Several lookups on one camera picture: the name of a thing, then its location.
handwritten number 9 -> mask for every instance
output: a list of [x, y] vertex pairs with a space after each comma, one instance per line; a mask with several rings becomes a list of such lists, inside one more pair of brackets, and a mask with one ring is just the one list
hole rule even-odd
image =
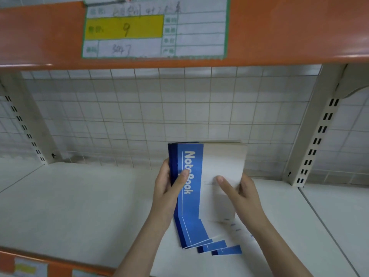
[[125, 31], [125, 37], [127, 37], [128, 31], [130, 29], [131, 25], [129, 23], [124, 23], [123, 25], [123, 31]]

person's left arm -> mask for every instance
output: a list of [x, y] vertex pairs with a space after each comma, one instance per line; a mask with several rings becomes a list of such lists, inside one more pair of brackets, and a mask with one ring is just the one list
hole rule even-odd
[[183, 170], [173, 186], [170, 186], [169, 162], [164, 160], [155, 180], [150, 214], [113, 277], [150, 275], [160, 242], [172, 221], [178, 194], [188, 175], [189, 171]]

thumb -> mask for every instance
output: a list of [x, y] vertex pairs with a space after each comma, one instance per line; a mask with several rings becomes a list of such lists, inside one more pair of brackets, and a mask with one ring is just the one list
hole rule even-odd
[[182, 170], [181, 174], [179, 174], [179, 176], [177, 177], [177, 180], [174, 182], [173, 186], [170, 188], [170, 192], [178, 196], [179, 192], [186, 184], [189, 174], [190, 174], [190, 171], [188, 169]]
[[236, 203], [236, 200], [240, 196], [238, 192], [231, 186], [228, 181], [223, 176], [217, 176], [217, 182], [220, 188], [225, 192], [225, 194], [229, 197], [233, 204]]

white shelf surface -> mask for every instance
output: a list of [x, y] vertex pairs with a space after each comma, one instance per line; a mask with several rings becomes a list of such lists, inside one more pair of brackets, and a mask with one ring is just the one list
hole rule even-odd
[[0, 192], [42, 166], [37, 161], [0, 158]]
[[360, 277], [369, 277], [369, 189], [307, 184], [302, 192]]
[[[55, 163], [0, 194], [0, 245], [88, 264], [117, 267], [151, 207], [157, 171]], [[355, 276], [302, 194], [256, 180], [263, 208], [315, 277]], [[272, 276], [256, 242], [243, 255], [182, 250], [172, 223], [152, 276]]]

person's right arm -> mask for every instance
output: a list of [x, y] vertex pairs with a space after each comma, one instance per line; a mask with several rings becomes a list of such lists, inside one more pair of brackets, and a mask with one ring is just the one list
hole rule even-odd
[[243, 174], [239, 192], [224, 177], [217, 176], [217, 181], [232, 201], [242, 223], [255, 237], [273, 275], [312, 277], [266, 217], [254, 181]]

